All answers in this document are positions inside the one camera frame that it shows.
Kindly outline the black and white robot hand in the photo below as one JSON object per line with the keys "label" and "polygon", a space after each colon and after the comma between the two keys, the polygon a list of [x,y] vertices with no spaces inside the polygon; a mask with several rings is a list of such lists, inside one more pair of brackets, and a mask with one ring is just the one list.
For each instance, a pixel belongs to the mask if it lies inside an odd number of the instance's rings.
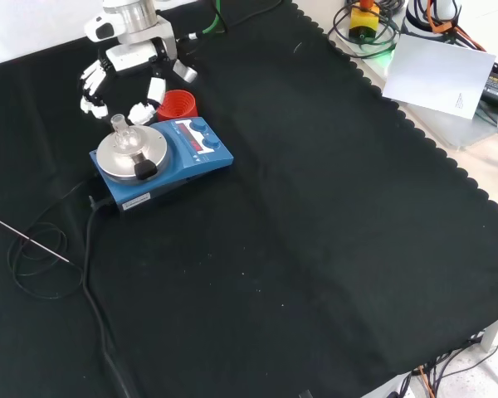
{"label": "black and white robot hand", "polygon": [[151,41],[120,44],[99,54],[98,59],[83,71],[79,79],[82,112],[92,114],[97,119],[107,117],[109,110],[102,95],[104,85],[117,75],[149,67],[152,77],[146,98],[131,108],[128,120],[135,125],[150,123],[156,117],[157,108],[163,103],[167,91],[166,80],[157,63],[162,54]]}

